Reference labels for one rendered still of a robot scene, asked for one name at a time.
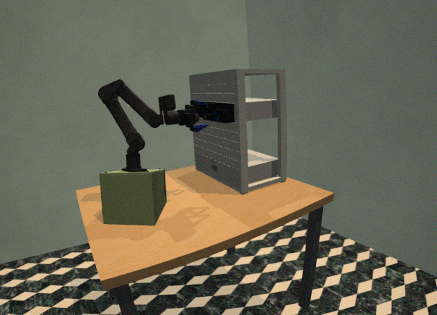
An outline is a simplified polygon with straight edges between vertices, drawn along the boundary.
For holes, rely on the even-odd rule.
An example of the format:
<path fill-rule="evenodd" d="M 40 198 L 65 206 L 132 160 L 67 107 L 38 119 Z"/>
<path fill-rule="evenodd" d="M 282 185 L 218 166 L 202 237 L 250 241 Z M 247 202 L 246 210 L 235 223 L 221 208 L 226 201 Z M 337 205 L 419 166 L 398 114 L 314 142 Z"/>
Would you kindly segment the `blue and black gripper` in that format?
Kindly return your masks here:
<path fill-rule="evenodd" d="M 196 105 L 208 105 L 208 104 L 204 104 L 204 103 L 199 102 L 197 100 L 190 100 L 190 105 L 185 105 L 185 109 L 191 109 L 191 113 L 196 113 Z M 179 111 L 178 111 L 178 115 L 180 117 Z M 208 124 L 196 125 L 196 126 L 194 126 L 193 124 L 186 125 L 186 127 L 190 128 L 190 131 L 195 131 L 195 132 L 199 132 L 201 129 L 203 129 L 207 126 L 209 126 L 209 125 Z"/>

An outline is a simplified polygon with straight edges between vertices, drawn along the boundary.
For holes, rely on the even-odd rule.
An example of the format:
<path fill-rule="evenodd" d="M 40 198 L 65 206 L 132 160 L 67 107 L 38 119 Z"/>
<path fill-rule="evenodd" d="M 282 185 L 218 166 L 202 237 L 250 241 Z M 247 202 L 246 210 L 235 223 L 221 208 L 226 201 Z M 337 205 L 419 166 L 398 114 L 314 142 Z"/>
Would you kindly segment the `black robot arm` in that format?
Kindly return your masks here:
<path fill-rule="evenodd" d="M 116 89 L 118 89 L 118 94 L 115 92 Z M 164 122 L 166 125 L 178 124 L 179 119 L 180 123 L 178 125 L 181 126 L 195 124 L 200 120 L 198 113 L 191 113 L 191 109 L 178 110 L 180 112 L 179 117 L 178 112 L 174 111 L 176 108 L 174 95 L 165 95 L 158 98 L 160 114 L 157 115 L 121 79 L 102 86 L 98 91 L 98 96 L 111 112 L 129 145 L 126 154 L 127 167 L 122 168 L 126 172 L 147 172 L 147 169 L 141 168 L 140 154 L 138 153 L 145 147 L 145 141 L 140 133 L 136 132 L 133 124 L 122 109 L 118 101 L 118 95 L 153 128 L 164 124 L 162 123 L 162 111 L 164 112 Z"/>

